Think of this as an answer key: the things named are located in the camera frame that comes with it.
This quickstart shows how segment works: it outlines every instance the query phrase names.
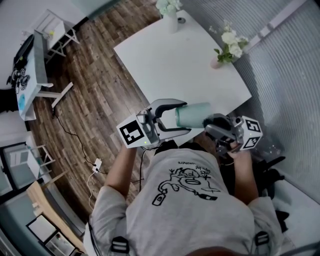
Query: corrugated panel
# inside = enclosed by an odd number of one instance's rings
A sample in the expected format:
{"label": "corrugated panel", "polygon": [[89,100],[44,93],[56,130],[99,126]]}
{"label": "corrugated panel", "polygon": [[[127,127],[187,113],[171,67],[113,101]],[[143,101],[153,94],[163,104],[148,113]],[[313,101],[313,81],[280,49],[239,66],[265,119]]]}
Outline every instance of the corrugated panel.
{"label": "corrugated panel", "polygon": [[249,54],[234,63],[252,99],[237,109],[257,118],[265,158],[320,202],[320,9],[307,1]]}
{"label": "corrugated panel", "polygon": [[[238,35],[253,38],[289,0],[182,0],[206,30],[223,20]],[[307,1],[270,36],[234,63],[252,99],[237,113],[260,121],[259,153],[286,156],[277,168],[287,180],[320,202],[320,9]],[[211,36],[222,44],[220,35]]]}
{"label": "corrugated panel", "polygon": [[[253,38],[290,0],[181,0],[186,10],[207,31],[222,31],[224,20],[232,22],[238,35]],[[221,46],[221,36],[210,32]]]}

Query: gray t-shirt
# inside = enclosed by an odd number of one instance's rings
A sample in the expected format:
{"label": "gray t-shirt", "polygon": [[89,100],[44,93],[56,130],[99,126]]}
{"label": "gray t-shirt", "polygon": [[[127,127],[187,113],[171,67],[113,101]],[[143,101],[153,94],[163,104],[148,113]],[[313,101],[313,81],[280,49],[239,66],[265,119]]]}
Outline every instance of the gray t-shirt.
{"label": "gray t-shirt", "polygon": [[[170,149],[155,155],[143,175],[145,186],[129,206],[113,188],[101,188],[90,224],[102,255],[119,231],[138,256],[185,256],[206,247],[253,254],[261,230],[269,254],[279,254],[283,237],[271,199],[245,205],[229,195],[213,155]],[[95,255],[88,225],[84,246]]]}

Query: power strip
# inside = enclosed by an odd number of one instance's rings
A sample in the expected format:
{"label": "power strip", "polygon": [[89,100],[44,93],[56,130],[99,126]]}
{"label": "power strip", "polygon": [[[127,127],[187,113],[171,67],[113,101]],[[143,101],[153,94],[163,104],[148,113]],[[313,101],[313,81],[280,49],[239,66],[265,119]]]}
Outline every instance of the power strip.
{"label": "power strip", "polygon": [[95,163],[94,163],[94,166],[92,168],[92,171],[94,171],[95,173],[98,173],[100,168],[101,168],[101,165],[102,165],[102,160],[100,158],[97,158],[95,160]]}

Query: white vase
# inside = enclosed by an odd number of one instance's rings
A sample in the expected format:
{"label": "white vase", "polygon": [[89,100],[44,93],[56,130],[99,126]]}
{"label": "white vase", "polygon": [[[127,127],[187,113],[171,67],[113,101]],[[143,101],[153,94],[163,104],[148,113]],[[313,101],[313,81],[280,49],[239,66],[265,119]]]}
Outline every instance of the white vase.
{"label": "white vase", "polygon": [[217,70],[218,68],[220,68],[222,66],[222,62],[219,62],[217,57],[214,57],[211,61],[210,61],[210,67]]}
{"label": "white vase", "polygon": [[170,34],[178,31],[178,17],[175,10],[168,12],[163,16],[163,21]]}

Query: white cable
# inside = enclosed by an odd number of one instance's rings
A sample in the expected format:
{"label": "white cable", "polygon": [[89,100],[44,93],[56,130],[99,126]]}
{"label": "white cable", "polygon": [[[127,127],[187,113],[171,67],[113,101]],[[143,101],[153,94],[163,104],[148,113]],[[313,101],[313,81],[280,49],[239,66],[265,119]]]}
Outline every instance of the white cable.
{"label": "white cable", "polygon": [[90,199],[91,199],[91,197],[92,197],[92,192],[91,192],[91,189],[90,189],[90,187],[89,187],[89,180],[90,180],[91,176],[94,175],[94,174],[95,174],[95,172],[93,172],[93,173],[89,176],[88,181],[86,182],[86,185],[87,185],[87,187],[89,188],[89,191],[90,191],[89,206],[90,206],[90,208],[91,208],[92,211],[93,211],[94,209],[91,207],[91,204],[90,204]]}

